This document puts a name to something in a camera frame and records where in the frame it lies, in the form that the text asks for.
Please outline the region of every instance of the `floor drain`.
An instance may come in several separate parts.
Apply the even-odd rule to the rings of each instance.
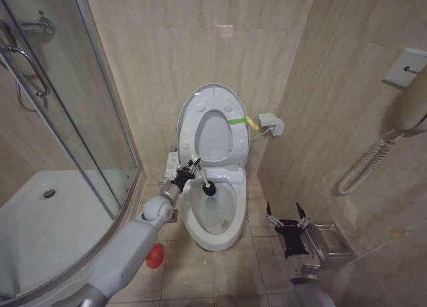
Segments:
[[[176,222],[176,220],[178,219],[178,209],[174,209],[172,212],[172,217],[171,219],[169,219],[169,223],[171,222]]]
[[[53,196],[55,194],[55,190],[54,189],[49,189],[46,192],[43,192],[43,197],[45,199],[50,198],[51,196]]]

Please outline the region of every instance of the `metal frame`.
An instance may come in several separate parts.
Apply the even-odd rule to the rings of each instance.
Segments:
[[[116,110],[117,116],[119,117],[119,122],[122,126],[122,130],[125,134],[126,140],[128,142],[129,145],[129,149],[132,153],[132,156],[134,158],[134,161],[137,165],[135,174],[132,178],[131,181],[131,185],[129,187],[129,191],[127,193],[127,196],[123,202],[123,205],[120,206],[119,204],[119,208],[121,207],[121,209],[119,210],[119,213],[117,215],[117,217],[115,217],[110,211],[109,208],[106,206],[106,204],[103,203],[102,198],[100,197],[100,195],[97,193],[96,189],[94,188],[93,184],[90,182],[90,180],[87,178],[87,176],[85,175],[83,169],[79,166],[79,164],[77,163],[76,159],[73,157],[71,151],[69,150],[69,148],[65,145],[64,141],[61,139],[59,133],[55,130],[53,124],[50,122],[49,118],[44,114],[42,108],[40,107],[40,105],[38,104],[38,101],[35,100],[35,97],[33,95],[30,95],[29,92],[31,92],[28,88],[28,85],[26,84],[25,80],[22,79],[22,77],[20,77],[21,73],[14,68],[13,63],[10,61],[10,58],[8,57],[4,57],[5,62],[7,62],[8,67],[11,68],[11,70],[14,72],[14,74],[18,75],[18,79],[17,81],[19,82],[19,84],[22,86],[22,88],[24,89],[24,92],[27,94],[27,96],[29,97],[29,99],[33,102],[36,110],[39,112],[39,115],[41,116],[41,118],[43,119],[43,121],[45,121],[45,123],[47,124],[47,126],[50,128],[50,130],[52,131],[53,135],[57,138],[58,142],[64,147],[64,150],[66,151],[66,153],[70,156],[70,158],[72,159],[73,163],[76,164],[77,169],[82,173],[83,177],[87,180],[89,186],[92,188],[92,190],[95,192],[95,194],[97,195],[98,199],[100,200],[101,204],[103,205],[103,207],[105,208],[105,210],[107,211],[107,213],[112,217],[112,219],[114,220],[112,225],[110,226],[110,228],[108,229],[108,231],[106,231],[106,233],[103,235],[103,237],[98,241],[98,243],[96,243],[96,245],[94,245],[94,247],[92,247],[92,249],[90,249],[86,255],[84,255],[83,257],[81,257],[80,260],[78,260],[74,265],[72,265],[70,268],[68,268],[67,270],[65,270],[64,272],[62,272],[60,275],[56,276],[55,278],[51,279],[50,281],[46,282],[44,285],[35,288],[34,290],[23,294],[22,296],[18,297],[18,298],[12,298],[10,300],[6,300],[4,302],[0,302],[0,306],[10,306],[10,307],[14,307],[14,306],[20,306],[22,304],[26,304],[38,297],[40,297],[43,294],[46,294],[47,292],[53,290],[54,288],[58,287],[60,284],[64,283],[64,281],[66,281],[67,279],[69,279],[70,277],[72,277],[74,274],[76,274],[78,271],[80,271],[80,269],[86,265],[88,262],[91,261],[91,259],[104,247],[104,245],[106,245],[106,243],[109,241],[109,239],[111,239],[111,237],[114,235],[114,233],[116,233],[116,231],[121,227],[121,225],[123,223],[126,223],[127,219],[129,219],[129,215],[131,213],[131,206],[134,206],[134,202],[136,199],[136,187],[141,187],[138,185],[140,179],[144,176],[144,172],[143,172],[143,168],[142,168],[142,164],[141,164],[141,160],[139,158],[137,149],[135,147],[135,142],[133,140],[133,137],[131,135],[131,131],[129,128],[129,124],[127,122],[127,119],[125,117],[124,114],[124,109],[123,106],[120,102],[119,99],[119,95],[117,92],[117,88],[114,84],[113,81],[113,77],[111,74],[111,70],[109,68],[109,64],[107,62],[107,58],[105,56],[104,50],[101,46],[101,40],[99,38],[99,35],[97,33],[96,27],[95,27],[95,23],[93,21],[93,18],[91,16],[90,13],[90,9],[89,9],[89,5],[87,0],[76,0],[77,2],[77,6],[79,7],[79,10],[81,12],[82,18],[83,18],[83,22],[85,24],[87,33],[89,35],[89,39],[92,43],[93,46],[93,50],[95,52],[96,58],[98,60],[98,64],[99,67],[101,69],[102,75],[104,77],[105,83],[107,84],[107,88],[109,91],[109,94],[111,96],[111,100],[114,104],[114,108]],[[26,47],[26,50],[29,50],[29,52],[31,52],[31,54],[34,56],[34,52],[32,52],[31,48],[29,47],[29,44],[26,42],[24,36],[21,33],[21,30],[16,26],[16,23],[18,23],[16,21],[16,19],[13,17],[12,12],[9,11],[8,7],[7,7],[7,3],[5,0],[0,0],[0,12],[2,12],[5,17],[10,17],[13,21],[11,23],[11,27],[14,30],[14,32],[16,32],[20,38],[22,37],[23,43],[22,45],[24,45],[24,47]],[[35,60],[38,64],[38,66],[40,66],[37,58],[35,57]],[[62,101],[60,100],[59,96],[56,94],[55,89],[53,88],[53,86],[51,85],[49,78],[46,77],[46,74],[43,70],[43,68],[40,68],[43,76],[45,77],[45,79],[49,82],[50,87],[52,88],[52,92],[53,94],[56,96],[56,98],[59,100],[59,103],[61,104],[61,106],[64,109],[64,112],[66,113],[66,115],[68,116],[70,122],[74,125],[74,123],[72,122],[69,114],[67,113],[64,105],[62,104]],[[79,135],[80,139],[82,140],[82,143],[84,144],[84,140],[83,138],[80,136],[77,128],[76,128],[76,132]],[[95,163],[97,170],[100,171],[100,169],[98,168],[95,160],[93,159],[93,157],[91,156],[92,161]]]

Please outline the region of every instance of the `shower drain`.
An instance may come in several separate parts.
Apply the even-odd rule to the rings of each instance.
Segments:
[[[43,197],[45,199],[50,198],[51,196],[53,196],[55,194],[55,192],[56,191],[54,189],[49,189],[49,190],[43,192]]]

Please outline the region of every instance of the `green tape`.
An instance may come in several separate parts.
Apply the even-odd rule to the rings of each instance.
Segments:
[[[237,118],[237,119],[228,120],[228,123],[230,125],[235,125],[237,123],[243,123],[243,122],[246,122],[246,118]]]

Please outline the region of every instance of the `shower door handle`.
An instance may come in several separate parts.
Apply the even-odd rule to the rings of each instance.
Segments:
[[[41,85],[43,86],[43,89],[40,90],[40,88],[38,88],[35,83],[33,83],[32,81],[29,81],[31,86],[36,90],[35,95],[37,97],[45,97],[50,92],[50,88],[49,88],[48,84],[43,80],[43,76],[40,74],[38,68],[36,67],[36,65],[33,62],[33,59],[30,57],[30,55],[28,53],[26,53],[24,50],[22,50],[18,47],[13,47],[11,45],[2,45],[0,48],[2,50],[8,51],[8,52],[19,53],[24,58],[26,58],[26,60],[30,64],[31,68],[33,68],[34,73],[37,76],[37,78],[39,79]]]

